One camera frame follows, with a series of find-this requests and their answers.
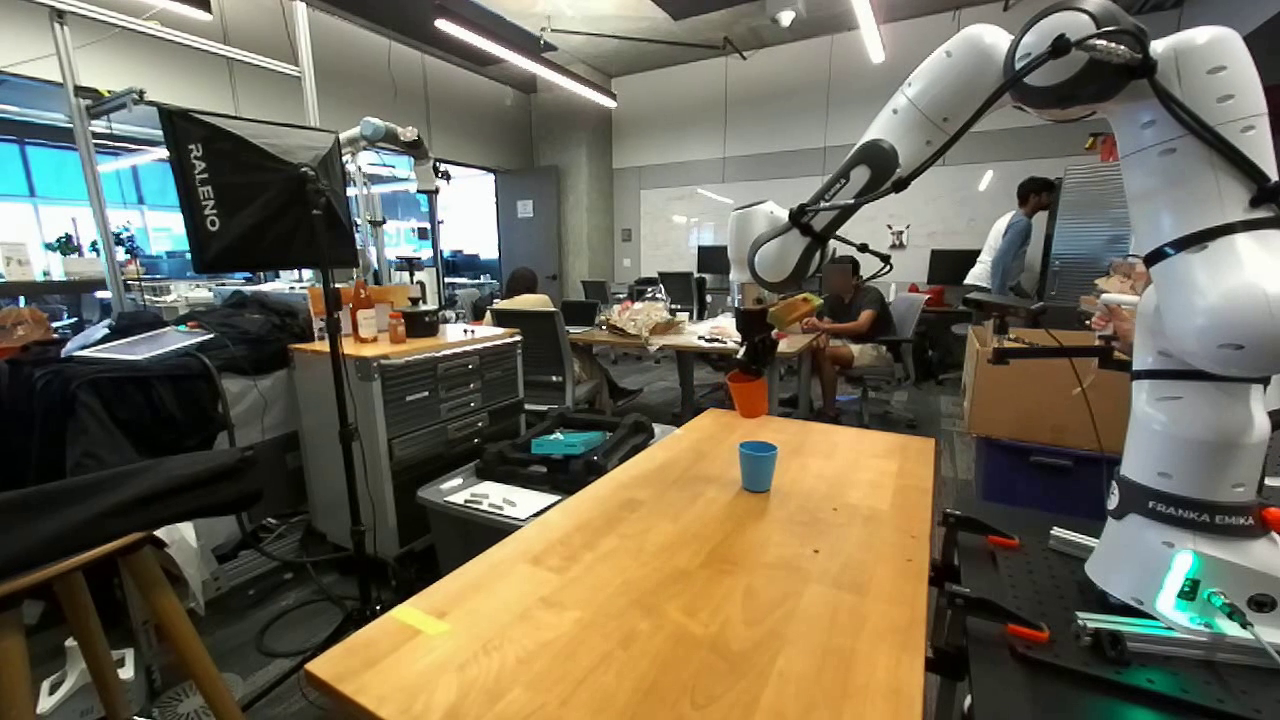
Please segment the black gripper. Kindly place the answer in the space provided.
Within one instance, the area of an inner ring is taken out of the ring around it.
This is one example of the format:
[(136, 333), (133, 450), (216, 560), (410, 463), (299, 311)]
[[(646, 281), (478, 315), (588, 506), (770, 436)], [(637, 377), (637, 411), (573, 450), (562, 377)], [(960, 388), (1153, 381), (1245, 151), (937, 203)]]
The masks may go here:
[(776, 333), (770, 326), (765, 307), (740, 307), (735, 311), (735, 333), (740, 333), (740, 351), (735, 368), (747, 377), (765, 377), (770, 363), (776, 362)]

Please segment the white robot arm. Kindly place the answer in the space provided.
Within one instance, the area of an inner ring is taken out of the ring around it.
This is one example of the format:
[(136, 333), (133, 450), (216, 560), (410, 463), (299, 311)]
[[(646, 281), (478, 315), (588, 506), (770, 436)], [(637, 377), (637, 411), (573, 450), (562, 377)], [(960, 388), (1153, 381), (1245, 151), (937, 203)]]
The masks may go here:
[(791, 293), (835, 231), (923, 177), (994, 106), (1115, 136), (1135, 297), (1128, 431), (1083, 560), (1113, 601), (1222, 637), (1280, 632), (1280, 536), (1262, 499), (1280, 377), (1280, 191), (1266, 81), (1241, 33), (1149, 33), (1115, 0), (967, 23), (802, 203), (732, 219), (732, 277)]

